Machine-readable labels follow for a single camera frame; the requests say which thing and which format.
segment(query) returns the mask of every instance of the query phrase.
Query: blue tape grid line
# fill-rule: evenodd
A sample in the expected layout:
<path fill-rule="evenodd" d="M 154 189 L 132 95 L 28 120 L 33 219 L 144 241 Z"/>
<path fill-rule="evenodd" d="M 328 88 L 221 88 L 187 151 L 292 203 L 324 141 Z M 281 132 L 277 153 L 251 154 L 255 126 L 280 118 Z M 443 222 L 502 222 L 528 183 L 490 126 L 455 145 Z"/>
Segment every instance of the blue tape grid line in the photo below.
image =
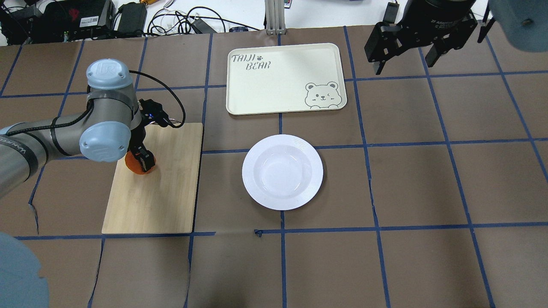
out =
<path fill-rule="evenodd" d="M 205 68 L 205 81 L 204 81 L 204 102 L 203 102 L 203 106 L 202 106 L 202 124 L 204 125 L 204 129 L 205 129 L 205 125 L 206 125 L 206 111 L 207 111 L 207 95 L 208 95 L 208 89 L 209 89 L 209 73 L 210 73 L 210 68 L 211 68 L 211 50 L 212 50 L 212 47 L 213 47 L 213 34 L 210 33 L 209 34 L 209 46 L 208 46 L 208 54 L 207 54 L 207 65 L 206 65 L 206 68 Z M 192 229 L 195 228 L 196 226 L 196 211 L 197 211 L 197 208 L 198 208 L 198 190 L 199 190 L 199 184 L 200 184 L 200 170 L 202 170 L 202 155 L 203 155 L 203 151 L 201 152 L 201 156 L 200 156 L 200 166 L 198 168 L 198 182 L 197 182 L 197 185 L 196 185 L 196 199 L 194 201 L 194 217 L 192 219 Z M 188 254 L 188 260 L 189 260 L 189 275 L 192 271 L 192 253 L 193 253 L 193 249 L 194 249 L 194 236 L 191 236 L 190 237 L 190 240 L 189 240 L 189 254 Z M 189 285 L 188 285 L 188 292 L 186 292 L 186 297 L 185 297 L 185 303 L 183 305 L 184 308 L 187 308 L 188 305 L 189 305 L 189 293 L 190 293 L 190 276 L 189 276 Z"/>
<path fill-rule="evenodd" d="M 434 87 L 433 87 L 433 84 L 432 84 L 432 79 L 429 76 L 428 66 L 426 65 L 426 61 L 424 59 L 423 51 L 420 48 L 419 48 L 419 54 L 420 54 L 421 61 L 423 63 L 424 72 L 425 72 L 427 80 L 428 80 L 428 85 L 430 87 L 430 92 L 432 94 L 432 99 L 433 99 L 434 105 L 436 107 L 436 112 L 438 114 L 439 123 L 440 123 L 441 128 L 442 128 L 443 137 L 445 138 L 447 151 L 449 152 L 449 158 L 451 160 L 451 165 L 453 166 L 453 172 L 455 173 L 456 184 L 459 188 L 460 198 L 462 200 L 464 212 L 466 214 L 466 220 L 468 222 L 468 227 L 469 227 L 469 230 L 470 230 L 470 235 L 472 237 L 472 243 L 473 243 L 473 246 L 474 246 L 474 250 L 476 251 L 476 257 L 477 257 L 478 264 L 479 264 L 479 270 L 480 270 L 482 278 L 483 278 L 483 284 L 485 286 L 485 290 L 486 290 L 486 293 L 487 293 L 487 298 L 489 300 L 489 306 L 492 307 L 492 308 L 495 308 L 495 302 L 493 300 L 493 295 L 491 294 L 491 288 L 489 286 L 489 281 L 487 279 L 487 274 L 485 272 L 485 267 L 483 266 L 483 259 L 481 257 L 480 247 L 479 247 L 478 242 L 477 242 L 476 233 L 474 232 L 474 227 L 473 227 L 473 224 L 472 224 L 472 219 L 470 217 L 468 204 L 466 203 L 466 197 L 464 195 L 463 185 L 460 181 L 459 171 L 457 170 L 457 167 L 456 167 L 455 157 L 453 156 L 453 150 L 451 148 L 451 141 L 449 140 L 449 136 L 447 134 L 447 130 L 446 130 L 446 127 L 445 127 L 445 123 L 443 121 L 441 110 L 439 109 L 439 104 L 438 104 L 438 100 L 436 98 L 436 93 L 434 91 Z"/>
<path fill-rule="evenodd" d="M 545 227 L 548 226 L 548 221 L 532 221 L 526 223 L 489 223 L 489 224 L 472 224 L 474 229 L 487 228 L 506 228 L 506 227 Z M 459 225 L 424 225 L 424 226 L 381 226 L 381 227 L 336 227 L 336 228 L 306 228 L 306 229 L 284 229 L 284 233 L 327 233 L 327 232 L 376 232 L 381 231 L 416 231 L 416 230 L 451 230 L 451 229 L 468 229 L 468 224 Z M 255 233 L 264 234 L 280 234 L 280 229 L 255 230 Z"/>
<path fill-rule="evenodd" d="M 139 68 L 137 69 L 139 72 L 142 70 L 142 64 L 143 62 L 145 61 L 145 53 L 146 53 L 146 43 L 149 41 L 149 38 L 148 37 L 145 37 L 145 41 L 143 42 L 142 44 L 142 53 L 141 53 L 141 60 L 139 60 Z M 141 75 L 137 75 L 137 77 L 135 78 L 135 90 L 137 90 L 137 87 L 139 86 L 139 79 L 140 79 Z"/>
<path fill-rule="evenodd" d="M 95 289 L 97 287 L 97 281 L 99 280 L 99 271 L 101 270 L 101 259 L 102 259 L 103 249 L 105 249 L 105 237 L 101 238 L 101 253 L 99 254 L 99 264 L 97 264 L 97 272 L 95 273 L 95 283 L 93 284 L 92 294 L 91 294 L 91 296 L 89 297 L 89 300 L 88 300 L 88 308 L 92 308 L 93 295 L 95 295 Z"/>
<path fill-rule="evenodd" d="M 282 35 L 278 34 L 278 46 L 282 45 Z M 283 116 L 278 113 L 278 134 L 283 134 Z M 287 308 L 287 273 L 286 273 L 286 214 L 279 211 L 280 217 L 280 245 L 282 257 L 282 307 Z"/>
<path fill-rule="evenodd" d="M 529 74 L 547 74 L 548 71 L 520 71 L 520 72 L 503 72 L 501 73 L 471 73 L 471 74 L 446 74 L 446 75 L 430 75 L 430 78 L 451 78 L 451 77 L 474 77 L 474 76 L 506 76 L 506 75 L 529 75 Z M 422 76 L 391 76 L 391 77 L 367 77 L 367 78 L 347 78 L 344 79 L 345 82 L 352 81 L 375 81 L 375 80 L 398 80 L 398 79 L 420 79 L 427 78 L 425 75 Z M 171 87 L 172 90 L 185 90 L 185 89 L 203 89 L 204 85 L 187 85 L 184 87 Z M 208 85 L 208 88 L 226 88 L 225 84 L 215 84 Z M 147 91 L 163 91 L 165 88 L 142 88 L 136 89 L 137 92 L 147 92 Z M 68 92 L 68 95 L 82 95 L 86 94 L 85 92 Z M 64 95 L 64 93 L 37 93 L 37 94 L 15 94 L 15 95 L 1 95 L 0 98 L 30 98 L 30 97 L 40 97 L 40 96 L 57 96 Z"/>
<path fill-rule="evenodd" d="M 493 49 L 493 45 L 491 45 L 491 41 L 489 40 L 489 37 L 485 37 L 487 44 L 489 45 L 489 49 L 491 50 L 491 53 L 493 54 L 493 58 L 495 59 L 495 63 L 497 68 L 499 69 L 499 72 L 501 73 L 501 77 L 504 82 L 504 86 L 506 87 L 506 90 L 508 91 L 508 95 L 510 96 L 510 99 L 512 100 L 512 104 L 514 105 L 514 108 L 516 109 L 517 114 L 520 117 L 520 121 L 523 125 L 523 128 L 525 129 L 525 133 L 527 133 L 527 137 L 529 137 L 529 142 L 531 142 L 531 145 L 533 147 L 533 151 L 535 152 L 536 158 L 539 161 L 540 168 L 543 171 L 544 178 L 548 182 L 548 173 L 546 172 L 546 167 L 544 166 L 543 159 L 540 157 L 540 153 L 538 148 L 536 147 L 535 142 L 533 141 L 533 136 L 531 135 L 531 132 L 529 128 L 527 127 L 527 124 L 525 123 L 525 118 L 523 117 L 520 107 L 517 104 L 516 98 L 514 97 L 512 90 L 510 89 L 510 85 L 508 84 L 508 81 L 506 80 L 506 76 L 503 74 L 503 68 L 500 66 L 499 59 L 496 57 L 495 49 Z"/>
<path fill-rule="evenodd" d="M 0 89 L 0 96 L 4 93 L 5 87 L 8 85 L 9 77 L 12 76 L 13 68 L 15 67 L 15 64 L 17 64 L 17 60 L 19 59 L 19 55 L 21 54 L 21 50 L 23 49 L 23 45 L 19 46 L 19 50 L 17 50 L 17 54 L 15 55 L 15 58 L 13 59 L 12 66 L 9 68 L 8 75 L 5 77 L 4 84 L 2 85 L 2 89 Z"/>
<path fill-rule="evenodd" d="M 80 50 L 78 51 L 78 56 L 76 57 L 74 67 L 72 68 L 72 73 L 70 75 L 70 79 L 68 80 L 67 88 L 66 88 L 65 92 L 63 93 L 63 101 L 61 102 L 61 106 L 59 107 L 59 112 L 57 113 L 58 117 L 61 116 L 61 113 L 63 112 L 63 107 L 65 107 L 65 102 L 67 100 L 67 96 L 69 94 L 70 87 L 72 86 L 72 81 L 74 80 L 74 75 L 76 74 L 76 69 L 78 68 L 78 63 L 80 62 L 80 57 L 82 56 L 82 51 L 84 50 L 84 43 L 85 43 L 85 40 L 83 40 L 82 44 L 80 44 Z"/>
<path fill-rule="evenodd" d="M 38 235 L 15 236 L 21 241 L 38 241 L 50 239 L 94 239 L 94 238 L 151 238 L 151 237 L 190 237 L 190 236 L 214 236 L 216 232 L 191 232 L 191 233 L 141 233 L 141 234 L 87 234 L 87 235 Z"/>
<path fill-rule="evenodd" d="M 385 301 L 386 301 L 386 307 L 390 308 L 391 307 L 391 305 L 390 305 L 390 293 L 389 293 L 389 290 L 388 290 L 388 280 L 386 278 L 386 266 L 385 266 L 385 263 L 384 263 L 383 242 L 382 242 L 381 236 L 380 236 L 379 219 L 378 219 L 377 214 L 376 214 L 375 201 L 374 201 L 374 198 L 373 198 L 373 191 L 372 191 L 372 188 L 371 188 L 371 177 L 372 176 L 371 176 L 371 168 L 370 168 L 370 165 L 369 165 L 369 151 L 367 149 L 366 134 L 363 130 L 363 119 L 362 119 L 361 106 L 359 104 L 358 85 L 357 85 L 357 80 L 356 80 L 356 71 L 354 69 L 354 60 L 353 60 L 353 57 L 352 57 L 352 49 L 350 47 L 350 39 L 349 39 L 349 36 L 348 36 L 348 30 L 347 30 L 346 26 L 343 27 L 343 30 L 344 30 L 344 36 L 345 36 L 345 39 L 346 39 L 346 47 L 348 49 L 348 56 L 350 58 L 350 68 L 352 69 L 352 79 L 353 79 L 353 83 L 354 83 L 354 95 L 356 97 L 356 108 L 357 108 L 357 113 L 358 113 L 359 131 L 362 135 L 362 146 L 363 146 L 363 152 L 364 152 L 365 159 L 366 159 L 366 170 L 367 170 L 367 180 L 368 180 L 367 182 L 368 182 L 368 186 L 369 186 L 368 187 L 369 197 L 370 197 L 370 200 L 371 200 L 371 207 L 372 207 L 372 211 L 373 211 L 373 220 L 375 222 L 375 232 L 376 232 L 376 237 L 377 237 L 377 249 L 379 251 L 379 264 L 380 264 L 381 276 L 383 278 L 384 297 L 385 297 Z"/>
<path fill-rule="evenodd" d="M 548 141 L 548 138 L 533 138 L 533 141 Z M 496 140 L 458 140 L 451 141 L 451 144 L 497 144 L 497 143 L 511 143 L 511 142 L 529 142 L 527 138 L 521 139 L 496 139 Z M 445 141 L 428 141 L 428 142 L 394 142 L 394 143 L 377 143 L 366 144 L 365 147 L 390 147 L 390 146 L 427 146 L 427 145 L 446 145 Z M 364 147 L 361 144 L 344 144 L 344 145 L 320 145 L 315 146 L 316 150 L 328 150 L 328 149 L 354 149 Z M 249 149 L 232 149 L 232 150 L 207 150 L 203 151 L 203 154 L 223 154 L 223 153 L 245 153 Z"/>

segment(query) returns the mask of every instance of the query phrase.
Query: plate rim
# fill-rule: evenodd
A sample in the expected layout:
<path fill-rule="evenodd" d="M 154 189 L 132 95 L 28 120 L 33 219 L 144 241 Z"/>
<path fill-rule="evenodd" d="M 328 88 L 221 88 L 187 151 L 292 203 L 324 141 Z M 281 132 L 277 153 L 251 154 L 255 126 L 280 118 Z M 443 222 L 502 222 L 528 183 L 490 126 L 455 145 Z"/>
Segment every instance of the plate rim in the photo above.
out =
<path fill-rule="evenodd" d="M 278 139 L 279 141 L 286 140 L 286 142 L 276 142 L 276 139 Z M 260 201 L 259 200 L 260 196 L 258 196 L 252 189 L 254 187 L 258 187 L 256 185 L 256 182 L 254 180 L 247 180 L 247 179 L 253 178 L 251 176 L 251 174 L 254 170 L 254 162 L 256 161 L 256 158 L 258 158 L 260 156 L 260 154 L 263 153 L 263 151 L 257 152 L 257 151 L 259 151 L 258 148 L 263 146 L 266 142 L 274 142 L 272 145 L 294 146 L 294 142 L 287 142 L 289 140 L 299 141 L 304 146 L 304 149 L 300 149 L 298 147 L 295 147 L 295 148 L 302 151 L 303 154 L 306 155 L 310 159 L 310 161 L 313 165 L 312 170 L 314 170 L 314 172 L 312 174 L 312 178 L 311 178 L 311 181 L 309 183 L 309 187 L 311 187 L 311 190 L 309 190 L 308 193 L 310 195 L 306 196 L 301 201 L 299 201 L 298 199 L 295 200 L 297 197 L 302 196 L 303 193 L 307 193 L 307 190 L 305 189 L 302 193 L 298 194 L 297 196 L 287 199 L 287 201 L 289 201 L 289 204 L 291 204 L 290 206 L 282 206 L 282 208 L 280 208 L 280 207 L 272 206 L 271 204 L 269 204 L 267 202 Z M 260 204 L 261 206 L 263 206 L 265 208 L 268 208 L 268 209 L 272 209 L 272 210 L 292 210 L 292 209 L 296 209 L 296 208 L 302 207 L 303 205 L 307 204 L 310 200 L 312 200 L 315 197 L 315 195 L 318 194 L 318 191 L 319 191 L 319 189 L 320 189 L 320 187 L 322 186 L 322 183 L 323 183 L 323 175 L 324 175 L 323 162 L 322 162 L 322 159 L 319 156 L 318 151 L 316 149 L 314 149 L 314 147 L 310 143 L 308 143 L 306 140 L 304 140 L 304 139 L 302 139 L 298 136 L 288 135 L 288 134 L 277 134 L 277 135 L 272 135 L 272 136 L 268 136 L 266 138 L 263 138 L 262 140 L 257 142 L 255 145 L 253 145 L 251 147 L 251 149 L 249 149 L 249 151 L 247 152 L 246 157 L 244 159 L 244 162 L 242 164 L 242 181 L 244 183 L 244 187 L 246 188 L 246 191 L 247 191 L 248 195 L 255 202 Z"/>

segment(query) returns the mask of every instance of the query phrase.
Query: white plate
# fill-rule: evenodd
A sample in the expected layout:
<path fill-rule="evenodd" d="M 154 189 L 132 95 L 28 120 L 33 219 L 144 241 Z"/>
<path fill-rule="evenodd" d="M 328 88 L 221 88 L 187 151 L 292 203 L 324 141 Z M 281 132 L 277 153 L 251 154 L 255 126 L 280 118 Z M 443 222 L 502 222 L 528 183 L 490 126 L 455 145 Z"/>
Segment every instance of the white plate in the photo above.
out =
<path fill-rule="evenodd" d="M 305 140 L 274 135 L 257 142 L 243 161 L 247 192 L 274 210 L 298 208 L 318 192 L 323 165 L 318 152 Z"/>

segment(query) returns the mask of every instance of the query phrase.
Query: orange object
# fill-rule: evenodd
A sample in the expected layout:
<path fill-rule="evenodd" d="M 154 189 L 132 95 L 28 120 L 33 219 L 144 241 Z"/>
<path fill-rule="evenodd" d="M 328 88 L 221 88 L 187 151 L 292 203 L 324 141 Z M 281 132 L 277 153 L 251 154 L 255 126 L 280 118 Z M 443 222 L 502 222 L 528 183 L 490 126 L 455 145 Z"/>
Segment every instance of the orange object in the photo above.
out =
<path fill-rule="evenodd" d="M 135 174 L 148 174 L 148 173 L 151 173 L 154 170 L 154 168 L 156 168 L 156 166 L 154 166 L 150 168 L 149 171 L 143 172 L 141 168 L 141 164 L 139 163 L 137 159 L 135 159 L 135 157 L 133 156 L 131 152 L 127 152 L 125 154 L 124 160 L 125 160 L 125 165 L 128 167 L 128 169 Z"/>
<path fill-rule="evenodd" d="M 158 2 L 158 0 L 139 0 L 139 2 L 146 3 L 146 4 L 150 5 L 154 2 Z"/>

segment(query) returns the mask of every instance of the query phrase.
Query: light blue joint cap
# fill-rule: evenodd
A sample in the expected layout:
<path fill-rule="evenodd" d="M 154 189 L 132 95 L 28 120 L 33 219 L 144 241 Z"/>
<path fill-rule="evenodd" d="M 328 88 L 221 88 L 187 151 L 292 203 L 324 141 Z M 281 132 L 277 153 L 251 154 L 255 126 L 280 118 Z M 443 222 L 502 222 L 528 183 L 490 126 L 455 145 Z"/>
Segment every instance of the light blue joint cap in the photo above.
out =
<path fill-rule="evenodd" d="M 508 42 L 524 52 L 548 51 L 547 0 L 489 0 Z"/>
<path fill-rule="evenodd" d="M 48 281 L 38 277 L 38 258 L 21 241 L 1 232 L 0 247 L 0 307 L 48 308 Z"/>
<path fill-rule="evenodd" d="M 122 89 L 133 83 L 128 67 L 115 59 L 102 59 L 93 62 L 85 72 L 88 85 L 94 89 Z"/>
<path fill-rule="evenodd" d="M 80 137 L 80 152 L 96 162 L 115 162 L 128 151 L 129 127 L 121 122 L 106 121 L 90 126 Z"/>

